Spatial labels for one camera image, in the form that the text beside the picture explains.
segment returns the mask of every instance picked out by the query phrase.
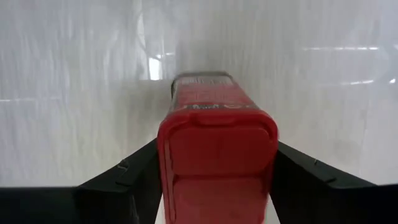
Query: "black plastic part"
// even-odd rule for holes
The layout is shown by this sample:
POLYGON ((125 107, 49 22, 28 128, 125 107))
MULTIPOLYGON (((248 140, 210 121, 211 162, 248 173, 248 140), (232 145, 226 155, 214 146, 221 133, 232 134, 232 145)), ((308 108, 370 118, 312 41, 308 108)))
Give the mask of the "black plastic part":
MULTIPOLYGON (((281 224, 398 223, 398 185, 377 186, 279 143, 271 197, 281 224)), ((0 223, 154 224, 156 139, 79 187, 0 189, 0 223)))
POLYGON ((78 187, 0 189, 0 223, 155 223, 156 139, 78 187))
POLYGON ((73 187, 0 189, 0 223, 79 223, 73 187))
POLYGON ((271 198, 281 224, 398 223, 398 185, 374 185, 281 142, 271 198))

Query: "white surface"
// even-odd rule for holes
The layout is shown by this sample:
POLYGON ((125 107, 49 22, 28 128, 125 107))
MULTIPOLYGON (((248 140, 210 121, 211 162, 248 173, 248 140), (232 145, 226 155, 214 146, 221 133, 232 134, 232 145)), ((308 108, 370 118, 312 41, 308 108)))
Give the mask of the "white surface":
POLYGON ((395 0, 0 1, 0 185, 76 185, 154 138, 170 79, 226 70, 280 139, 398 182, 395 0))

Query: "red container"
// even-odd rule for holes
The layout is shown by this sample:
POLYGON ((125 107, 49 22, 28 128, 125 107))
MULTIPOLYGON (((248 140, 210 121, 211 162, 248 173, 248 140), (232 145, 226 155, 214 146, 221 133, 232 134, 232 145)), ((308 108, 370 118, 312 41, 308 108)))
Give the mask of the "red container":
POLYGON ((260 224, 278 130, 226 73, 178 76, 158 133, 167 224, 260 224))

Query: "red plastic bottle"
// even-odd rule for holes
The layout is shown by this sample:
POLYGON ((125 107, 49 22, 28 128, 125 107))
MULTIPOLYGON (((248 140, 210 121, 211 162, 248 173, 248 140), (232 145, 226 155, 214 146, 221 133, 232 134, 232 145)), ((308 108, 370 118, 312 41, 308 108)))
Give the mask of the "red plastic bottle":
POLYGON ((167 224, 260 224, 278 130, 223 72, 186 73, 172 85, 158 133, 167 224))

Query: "label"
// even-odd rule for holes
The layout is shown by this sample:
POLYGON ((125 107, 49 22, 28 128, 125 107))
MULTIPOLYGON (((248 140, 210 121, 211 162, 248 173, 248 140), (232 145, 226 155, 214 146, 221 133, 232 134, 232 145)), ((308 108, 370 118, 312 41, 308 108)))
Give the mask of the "label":
POLYGON ((171 112, 178 110, 236 110, 257 108, 239 85, 226 75, 177 78, 171 112))

